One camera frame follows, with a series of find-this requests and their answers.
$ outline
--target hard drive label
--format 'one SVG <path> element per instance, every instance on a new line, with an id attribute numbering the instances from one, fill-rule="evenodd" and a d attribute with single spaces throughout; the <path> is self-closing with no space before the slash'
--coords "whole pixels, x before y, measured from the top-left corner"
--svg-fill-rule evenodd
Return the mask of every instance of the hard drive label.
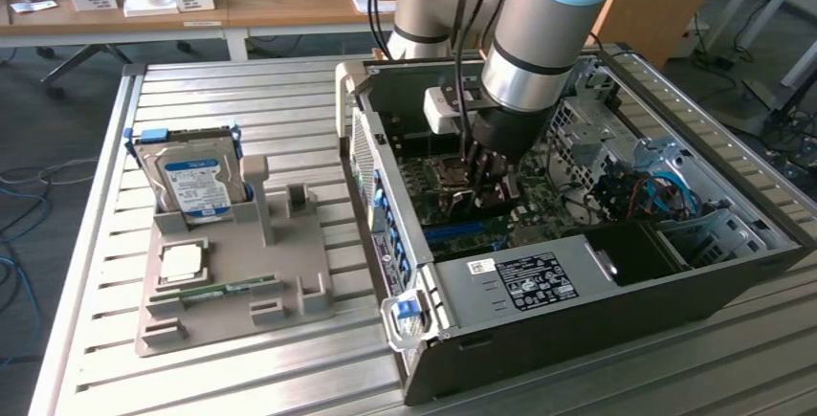
<path id="1" fill-rule="evenodd" d="M 218 220 L 230 210 L 228 186 L 218 180 L 220 161 L 171 163 L 165 170 L 182 212 L 194 223 Z"/>
<path id="2" fill-rule="evenodd" d="M 520 311 L 579 297 L 579 292 L 553 253 L 497 263 L 497 271 Z"/>

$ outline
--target metal slotted surface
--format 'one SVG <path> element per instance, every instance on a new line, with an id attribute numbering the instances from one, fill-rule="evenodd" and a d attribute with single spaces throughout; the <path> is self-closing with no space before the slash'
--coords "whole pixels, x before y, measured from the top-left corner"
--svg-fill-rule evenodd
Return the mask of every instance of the metal slotted surface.
<path id="1" fill-rule="evenodd" d="M 762 168 L 644 64 L 619 58 L 671 109 L 688 113 L 684 121 L 697 124 L 699 134 L 815 234 L 812 203 Z M 82 301 L 74 305 L 65 295 L 55 321 L 70 324 L 63 342 L 71 349 L 51 338 L 33 414 L 778 415 L 817 407 L 815 254 L 704 321 L 444 401 L 402 406 L 336 152 L 333 70 L 341 60 L 354 59 L 361 60 L 154 66 L 145 77 L 123 81 L 123 108 L 115 109 L 125 125 L 138 130 L 238 122 L 246 152 L 270 159 L 268 189 L 296 181 L 310 184 L 320 201 L 337 316 L 153 358 L 135 355 L 154 195 L 118 148 L 111 160 L 102 160 L 113 174 L 110 191 L 101 193 L 103 207 L 90 209 L 85 218 L 85 223 L 99 221 L 99 230 L 87 249 L 79 241 L 73 262 L 71 274 L 87 273 Z M 633 103 L 625 102 L 623 112 L 640 110 Z M 660 124 L 643 120 L 645 133 L 665 133 Z M 117 130 L 110 137 L 119 147 Z M 93 258 L 77 257 L 85 251 Z M 62 360 L 69 360 L 65 373 L 54 371 Z"/>

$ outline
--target motherboard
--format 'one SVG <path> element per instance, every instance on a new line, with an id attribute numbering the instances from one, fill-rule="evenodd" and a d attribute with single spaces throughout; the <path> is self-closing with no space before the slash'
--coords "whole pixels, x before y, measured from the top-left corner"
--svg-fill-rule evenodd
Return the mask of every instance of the motherboard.
<path id="1" fill-rule="evenodd" d="M 484 217 L 475 211 L 457 213 L 468 208 L 472 191 L 457 155 L 404 158 L 400 168 L 437 261 L 559 239 L 579 225 L 564 191 L 535 157 L 519 170 L 519 199 Z"/>

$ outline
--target blue ram slot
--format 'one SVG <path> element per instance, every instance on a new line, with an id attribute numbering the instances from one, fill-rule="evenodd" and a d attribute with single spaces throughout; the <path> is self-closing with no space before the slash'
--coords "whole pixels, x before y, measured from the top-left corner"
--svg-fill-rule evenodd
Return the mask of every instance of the blue ram slot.
<path id="1" fill-rule="evenodd" d="M 436 228 L 424 232 L 425 240 L 429 242 L 441 241 L 444 239 L 450 239 L 453 237 L 460 237 L 468 234 L 476 234 L 484 229 L 485 225 L 481 222 L 464 223 L 462 225 Z"/>

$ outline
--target office floor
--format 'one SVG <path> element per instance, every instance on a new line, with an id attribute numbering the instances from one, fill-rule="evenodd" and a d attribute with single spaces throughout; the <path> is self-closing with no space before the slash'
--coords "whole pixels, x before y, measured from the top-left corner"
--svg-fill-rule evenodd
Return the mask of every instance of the office floor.
<path id="1" fill-rule="evenodd" d="M 703 8 L 703 18 L 716 19 L 727 2 L 728 0 L 708 0 Z M 751 5 L 752 3 L 747 3 L 746 12 L 736 19 L 733 32 L 744 23 Z M 731 44 L 732 38 L 728 36 L 724 36 L 724 45 Z M 756 62 L 739 63 L 732 75 L 736 78 L 751 77 L 770 83 L 776 82 L 795 65 L 816 37 L 815 24 L 788 12 L 782 12 L 752 47 Z M 368 52 L 372 46 L 368 34 L 317 35 L 305 37 L 298 45 L 296 37 L 282 37 L 274 42 L 258 44 L 285 55 L 358 54 Z M 123 47 L 123 51 L 134 61 L 143 63 L 228 59 L 224 42 L 201 40 L 191 42 L 191 45 L 193 55 L 179 52 L 171 42 L 130 45 Z M 77 48 L 55 50 L 59 57 L 66 58 Z M 10 53 L 10 50 L 0 51 L 0 58 Z M 57 63 L 57 60 L 39 58 L 33 48 L 23 48 L 19 49 L 15 60 L 0 65 L 0 171 L 31 165 L 54 165 L 99 153 L 122 66 L 111 56 L 98 55 L 61 80 L 59 84 L 66 88 L 69 97 L 63 101 L 55 101 L 45 96 L 39 79 Z M 695 98 L 707 96 L 728 84 L 725 80 L 696 69 L 683 60 L 672 61 L 664 72 Z M 748 105 L 759 103 L 746 100 L 740 89 L 716 95 L 705 103 L 705 107 L 736 111 L 746 109 Z M 817 91 L 812 91 L 803 106 L 803 109 L 814 108 L 817 108 Z M 67 175 L 87 174 L 90 169 L 90 165 L 82 166 L 74 172 L 67 172 Z M 45 326 L 38 341 L 21 351 L 30 343 L 29 336 L 34 327 L 33 309 L 26 293 L 21 292 L 10 310 L 0 314 L 0 358 L 21 352 L 25 356 L 21 362 L 0 368 L 0 413 L 5 415 L 25 414 L 29 408 L 41 369 L 39 358 L 45 352 L 49 329 L 57 312 L 90 187 L 90 183 L 57 186 L 50 194 L 53 207 L 47 221 L 13 243 L 15 256 L 31 276 L 45 312 Z M 18 190 L 39 193 L 42 189 L 42 185 L 31 185 Z M 29 201 L 0 195 L 0 223 L 5 225 L 30 205 Z M 0 251 L 0 255 L 7 255 L 7 251 Z M 13 284 L 5 284 L 0 287 L 0 303 L 10 295 L 11 286 Z"/>

